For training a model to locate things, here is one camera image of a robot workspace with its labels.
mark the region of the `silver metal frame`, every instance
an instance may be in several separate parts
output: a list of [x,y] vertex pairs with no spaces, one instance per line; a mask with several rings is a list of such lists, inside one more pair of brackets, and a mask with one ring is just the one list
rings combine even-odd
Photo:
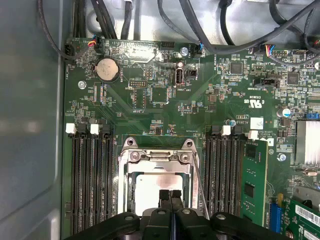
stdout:
[[139,148],[133,137],[128,137],[123,144],[122,152],[118,157],[118,206],[117,213],[127,211],[129,174],[144,173],[184,173],[189,175],[189,202],[190,208],[198,208],[199,184],[193,159],[199,164],[199,157],[195,143],[186,139],[180,149],[174,148]]

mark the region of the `motherboard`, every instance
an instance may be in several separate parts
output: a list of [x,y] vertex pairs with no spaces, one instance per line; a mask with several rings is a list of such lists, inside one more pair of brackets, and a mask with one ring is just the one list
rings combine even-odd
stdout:
[[[285,66],[264,49],[209,55],[201,44],[100,39],[67,62],[62,239],[157,208],[161,189],[181,190],[185,207],[309,239],[298,238],[302,206],[291,198],[297,186],[320,190],[319,62]],[[299,63],[307,52],[273,55]]]

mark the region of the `green circuit board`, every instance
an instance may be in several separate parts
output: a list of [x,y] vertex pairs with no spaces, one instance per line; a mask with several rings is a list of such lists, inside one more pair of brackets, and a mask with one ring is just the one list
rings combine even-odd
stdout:
[[[73,38],[69,47],[77,52],[90,40]],[[186,56],[181,55],[181,48],[188,49]],[[236,126],[242,127],[243,135],[250,130],[258,131],[255,142],[245,141],[246,147],[258,145],[256,154],[262,154],[258,159],[263,162],[257,165],[248,156],[243,159],[239,169],[244,177],[240,212],[268,228],[269,204],[276,201],[278,193],[290,197],[296,185],[313,188],[315,183],[319,184],[319,178],[296,171],[305,166],[295,159],[296,122],[304,120],[307,113],[320,111],[319,63],[283,66],[270,60],[265,52],[253,49],[230,55],[208,55],[202,50],[195,57],[196,48],[190,43],[101,40],[102,54],[90,47],[81,58],[66,63],[64,125],[74,123],[78,129],[81,124],[98,123],[110,127],[108,149],[112,160],[107,167],[101,163],[99,173],[102,178],[109,178],[106,180],[109,195],[100,195],[104,201],[110,198],[107,206],[103,205],[109,209],[108,216],[117,214],[117,156],[127,137],[133,137],[139,146],[153,148],[180,148],[187,138],[193,139],[204,174],[206,139],[212,126],[223,126],[227,120],[233,120]],[[275,48],[273,54],[288,62],[306,58],[303,50]],[[112,83],[101,81],[96,73],[95,65],[102,58],[113,59],[118,64],[119,76]],[[183,64],[183,83],[175,86],[177,63]],[[264,79],[276,84],[259,85]],[[85,83],[83,89],[79,88],[80,81]],[[281,108],[291,110],[285,122],[277,116]],[[72,220],[74,168],[81,179],[76,180],[77,184],[85,185],[90,181],[82,174],[92,167],[88,161],[82,167],[74,165],[73,153],[77,150],[73,144],[70,134],[65,133],[63,239],[94,224],[89,220],[83,222],[82,218],[77,223]],[[279,161],[279,154],[286,159]],[[257,197],[245,197],[245,179],[255,185]],[[254,205],[250,213],[245,209],[245,202]],[[88,214],[85,211],[77,210],[82,216]],[[106,217],[100,216],[96,223]]]

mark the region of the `blue pcie slot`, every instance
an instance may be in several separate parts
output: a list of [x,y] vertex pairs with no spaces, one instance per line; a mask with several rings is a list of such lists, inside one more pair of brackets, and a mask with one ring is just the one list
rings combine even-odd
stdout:
[[270,206],[270,229],[273,232],[280,233],[282,208],[277,203],[271,203]]

